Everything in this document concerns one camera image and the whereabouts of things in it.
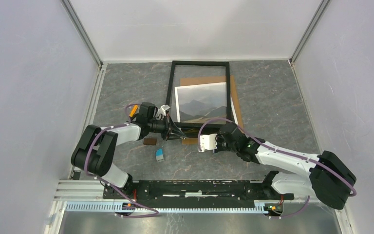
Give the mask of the small brown wooden block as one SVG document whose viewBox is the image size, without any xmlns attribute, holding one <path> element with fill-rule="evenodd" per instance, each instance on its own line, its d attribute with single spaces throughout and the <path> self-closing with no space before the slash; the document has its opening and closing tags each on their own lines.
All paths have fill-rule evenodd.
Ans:
<svg viewBox="0 0 374 234">
<path fill-rule="evenodd" d="M 143 139 L 143 144 L 148 146 L 155 146 L 157 144 L 156 138 L 145 138 Z"/>
</svg>

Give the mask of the mountain landscape photo print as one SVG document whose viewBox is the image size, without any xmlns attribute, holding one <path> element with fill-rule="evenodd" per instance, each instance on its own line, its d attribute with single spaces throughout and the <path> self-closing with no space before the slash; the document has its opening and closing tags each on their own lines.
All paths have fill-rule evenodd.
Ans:
<svg viewBox="0 0 374 234">
<path fill-rule="evenodd" d="M 212 118 L 227 118 L 225 82 L 177 86 L 172 114 L 176 122 L 205 123 Z"/>
</svg>

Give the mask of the orange handled screwdriver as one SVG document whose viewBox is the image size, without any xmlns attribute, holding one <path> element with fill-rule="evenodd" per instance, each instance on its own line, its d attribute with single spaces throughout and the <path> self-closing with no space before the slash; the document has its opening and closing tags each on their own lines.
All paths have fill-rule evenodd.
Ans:
<svg viewBox="0 0 374 234">
<path fill-rule="evenodd" d="M 131 109 L 131 112 L 129 114 L 129 117 L 133 117 L 137 113 L 138 109 L 139 109 L 139 105 L 132 106 L 132 109 Z"/>
</svg>

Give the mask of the black picture frame with photo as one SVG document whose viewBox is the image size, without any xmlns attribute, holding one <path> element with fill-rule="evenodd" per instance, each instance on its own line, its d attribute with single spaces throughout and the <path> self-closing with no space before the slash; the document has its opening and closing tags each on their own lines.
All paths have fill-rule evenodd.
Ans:
<svg viewBox="0 0 374 234">
<path fill-rule="evenodd" d="M 231 93 L 230 93 L 230 64 L 228 61 L 185 61 L 185 60 L 173 60 L 171 63 L 170 76 L 168 81 L 168 89 L 166 96 L 166 105 L 171 105 L 172 91 L 173 91 L 173 81 L 174 73 L 177 65 L 181 66 L 211 66 L 211 67 L 224 67 L 225 69 L 225 79 L 226 79 L 226 117 L 228 120 L 232 120 L 232 106 L 231 106 Z M 182 131 L 187 135 L 188 138 L 197 137 L 201 123 L 181 123 L 176 122 Z"/>
</svg>

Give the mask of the brown fibreboard backing board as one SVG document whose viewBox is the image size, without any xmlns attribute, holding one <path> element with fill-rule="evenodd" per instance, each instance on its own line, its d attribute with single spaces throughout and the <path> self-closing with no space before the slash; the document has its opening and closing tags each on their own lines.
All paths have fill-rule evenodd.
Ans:
<svg viewBox="0 0 374 234">
<path fill-rule="evenodd" d="M 202 84 L 210 84 L 210 83 L 219 83 L 225 81 L 224 76 L 218 77 L 195 77 L 195 78 L 181 78 L 180 85 L 187 86 L 187 85 L 202 85 Z M 240 110 L 239 99 L 237 95 L 236 83 L 234 80 L 234 76 L 230 76 L 230 93 L 231 93 L 231 104 L 233 110 L 234 120 L 237 124 L 243 127 L 243 120 L 242 120 L 242 113 Z M 183 145 L 196 145 L 197 138 L 186 138 L 182 140 Z"/>
</svg>

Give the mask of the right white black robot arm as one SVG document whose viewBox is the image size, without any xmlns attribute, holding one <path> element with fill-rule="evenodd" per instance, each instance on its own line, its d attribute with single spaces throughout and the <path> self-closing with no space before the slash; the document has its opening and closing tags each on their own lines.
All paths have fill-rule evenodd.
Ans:
<svg viewBox="0 0 374 234">
<path fill-rule="evenodd" d="M 262 185 L 262 194 L 274 199 L 279 194 L 317 198 L 337 210 L 356 196 L 356 176 L 330 151 L 308 154 L 278 147 L 264 139 L 247 136 L 235 123 L 221 127 L 214 137 L 215 151 L 234 152 L 246 162 L 284 170 Z"/>
</svg>

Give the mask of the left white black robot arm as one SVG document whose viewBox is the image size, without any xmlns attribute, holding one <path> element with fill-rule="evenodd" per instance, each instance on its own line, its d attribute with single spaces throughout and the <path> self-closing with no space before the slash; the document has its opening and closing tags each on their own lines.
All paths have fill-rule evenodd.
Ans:
<svg viewBox="0 0 374 234">
<path fill-rule="evenodd" d="M 133 194 L 132 176 L 113 164 L 116 146 L 141 140 L 150 133 L 160 134 L 163 140 L 186 138 L 171 119 L 169 106 L 158 108 L 143 102 L 137 108 L 125 123 L 107 127 L 88 125 L 71 156 L 73 166 L 114 185 L 116 194 L 124 199 Z"/>
</svg>

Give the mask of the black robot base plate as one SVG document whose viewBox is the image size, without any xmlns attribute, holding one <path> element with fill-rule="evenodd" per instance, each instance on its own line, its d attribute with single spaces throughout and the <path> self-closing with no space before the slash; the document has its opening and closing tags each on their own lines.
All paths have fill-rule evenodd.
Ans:
<svg viewBox="0 0 374 234">
<path fill-rule="evenodd" d="M 254 201 L 293 200 L 269 180 L 140 180 L 124 194 L 150 208 L 252 208 Z"/>
</svg>

